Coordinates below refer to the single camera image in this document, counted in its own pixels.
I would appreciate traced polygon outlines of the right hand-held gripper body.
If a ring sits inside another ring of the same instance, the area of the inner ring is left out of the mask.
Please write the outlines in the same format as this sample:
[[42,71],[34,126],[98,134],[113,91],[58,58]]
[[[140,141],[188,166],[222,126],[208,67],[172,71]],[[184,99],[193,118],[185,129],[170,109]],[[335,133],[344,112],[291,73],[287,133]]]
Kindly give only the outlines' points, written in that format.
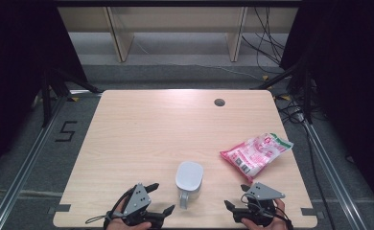
[[277,216],[274,200],[284,198],[285,195],[271,187],[256,182],[250,187],[250,190],[244,192],[241,196],[241,202],[245,208],[237,208],[238,212],[233,213],[236,222],[242,219],[250,219],[257,225],[268,226]]

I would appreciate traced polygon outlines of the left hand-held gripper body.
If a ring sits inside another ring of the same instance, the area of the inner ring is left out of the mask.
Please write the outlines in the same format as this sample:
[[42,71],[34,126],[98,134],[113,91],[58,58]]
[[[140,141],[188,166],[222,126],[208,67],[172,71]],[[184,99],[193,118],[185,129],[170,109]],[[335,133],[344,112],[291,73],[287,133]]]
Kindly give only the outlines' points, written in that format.
[[138,225],[142,222],[150,222],[151,229],[160,229],[164,223],[164,217],[160,213],[152,213],[147,210],[152,203],[149,193],[141,183],[131,190],[130,198],[124,205],[121,219],[128,226]]

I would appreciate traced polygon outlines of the pink snack bag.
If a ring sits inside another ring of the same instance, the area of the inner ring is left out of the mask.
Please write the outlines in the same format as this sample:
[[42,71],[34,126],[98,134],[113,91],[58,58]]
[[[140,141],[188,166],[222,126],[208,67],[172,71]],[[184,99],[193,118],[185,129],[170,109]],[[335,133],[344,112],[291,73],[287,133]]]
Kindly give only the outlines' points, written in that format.
[[251,183],[269,163],[292,147],[292,142],[278,137],[275,133],[264,133],[232,149],[223,150],[220,155]]

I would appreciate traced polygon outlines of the person's left hand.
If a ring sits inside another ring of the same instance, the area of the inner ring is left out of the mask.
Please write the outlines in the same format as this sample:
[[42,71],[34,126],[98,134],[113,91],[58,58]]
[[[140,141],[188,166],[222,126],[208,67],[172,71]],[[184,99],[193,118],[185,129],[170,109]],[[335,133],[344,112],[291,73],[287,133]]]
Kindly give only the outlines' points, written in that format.
[[[116,212],[121,212],[124,203],[129,199],[130,192],[125,192],[114,205]],[[120,218],[113,218],[104,225],[105,230],[149,230],[152,227],[150,222],[142,222],[138,225],[128,226]]]

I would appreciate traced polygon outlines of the person's right hand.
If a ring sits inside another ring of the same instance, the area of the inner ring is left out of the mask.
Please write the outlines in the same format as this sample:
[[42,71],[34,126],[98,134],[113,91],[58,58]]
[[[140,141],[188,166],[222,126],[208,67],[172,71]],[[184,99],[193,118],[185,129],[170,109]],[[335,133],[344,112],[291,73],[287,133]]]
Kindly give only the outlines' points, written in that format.
[[[280,217],[283,217],[285,215],[285,203],[279,198],[276,198],[274,200],[274,203],[277,206],[276,214]],[[289,230],[286,222],[280,218],[274,218],[271,224],[266,227],[257,225],[253,221],[247,218],[242,219],[242,224],[248,230]]]

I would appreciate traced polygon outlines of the dark tape table marker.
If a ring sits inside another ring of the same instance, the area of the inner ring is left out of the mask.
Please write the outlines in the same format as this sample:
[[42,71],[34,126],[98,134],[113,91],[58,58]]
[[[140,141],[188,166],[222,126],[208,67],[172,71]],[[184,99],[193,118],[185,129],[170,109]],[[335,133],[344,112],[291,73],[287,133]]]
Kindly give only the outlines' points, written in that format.
[[324,213],[320,211],[316,211],[314,208],[302,208],[301,213],[303,216],[314,216],[317,219],[324,219]]
[[54,206],[54,207],[50,207],[48,209],[48,214],[49,215],[53,215],[55,214],[56,212],[69,212],[70,211],[70,208],[71,208],[71,204],[59,204],[57,206]]

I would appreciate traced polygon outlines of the black metal stand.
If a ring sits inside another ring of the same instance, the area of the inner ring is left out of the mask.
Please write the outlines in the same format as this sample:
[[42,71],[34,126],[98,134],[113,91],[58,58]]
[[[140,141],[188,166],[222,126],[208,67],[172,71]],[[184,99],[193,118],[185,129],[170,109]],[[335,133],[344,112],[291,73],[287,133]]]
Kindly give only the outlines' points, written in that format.
[[86,80],[80,80],[63,70],[56,68],[46,70],[41,78],[43,127],[46,127],[52,119],[52,107],[49,88],[52,88],[58,97],[68,97],[70,91],[65,84],[67,81],[71,81],[74,84],[90,91],[91,93],[102,93],[102,90],[91,85]]
[[303,92],[303,105],[301,110],[305,120],[311,124],[312,121],[312,86],[311,75],[308,70],[306,60],[300,59],[296,64],[285,70],[283,73],[278,74],[271,80],[267,80],[259,86],[254,87],[254,90],[265,90],[282,81],[286,77],[292,77],[289,82],[288,89],[291,93],[296,93],[299,90]]

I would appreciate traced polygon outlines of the beige wooden shelf unit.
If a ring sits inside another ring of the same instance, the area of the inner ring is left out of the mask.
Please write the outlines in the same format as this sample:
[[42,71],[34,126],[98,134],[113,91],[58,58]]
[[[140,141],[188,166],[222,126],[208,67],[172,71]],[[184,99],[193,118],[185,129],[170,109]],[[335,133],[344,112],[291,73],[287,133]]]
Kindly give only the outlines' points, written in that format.
[[238,60],[242,35],[270,28],[291,31],[297,8],[273,7],[60,7],[65,28],[109,33],[119,61],[127,60],[136,33],[222,33],[230,60]]

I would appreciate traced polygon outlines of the black curtain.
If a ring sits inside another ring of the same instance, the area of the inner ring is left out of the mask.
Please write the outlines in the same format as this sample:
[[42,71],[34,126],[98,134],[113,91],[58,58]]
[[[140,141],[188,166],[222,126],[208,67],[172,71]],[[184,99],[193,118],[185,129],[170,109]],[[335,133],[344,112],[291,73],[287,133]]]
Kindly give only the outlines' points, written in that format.
[[374,0],[302,0],[282,66],[309,45],[321,105],[374,194]]
[[48,75],[87,78],[54,0],[0,0],[0,158]]

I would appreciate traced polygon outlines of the aluminium floor rail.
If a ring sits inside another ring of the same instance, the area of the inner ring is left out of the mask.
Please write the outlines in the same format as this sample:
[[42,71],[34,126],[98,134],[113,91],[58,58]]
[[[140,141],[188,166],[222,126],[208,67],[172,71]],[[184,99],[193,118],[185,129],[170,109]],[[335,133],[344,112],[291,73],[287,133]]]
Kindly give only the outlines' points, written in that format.
[[[72,102],[70,98],[80,98]],[[54,101],[52,119],[40,125],[36,109],[0,160],[0,230],[77,230],[56,227],[57,206],[100,100],[81,92]]]
[[324,170],[327,179],[337,197],[340,207],[345,214],[352,230],[367,230],[366,225],[362,219],[361,212],[359,211],[356,203],[351,197],[348,190],[345,188],[339,173],[334,167],[326,149],[322,145],[319,136],[313,125],[308,121],[305,122],[305,127],[310,134],[311,142],[316,150],[316,156],[320,162],[321,168]]

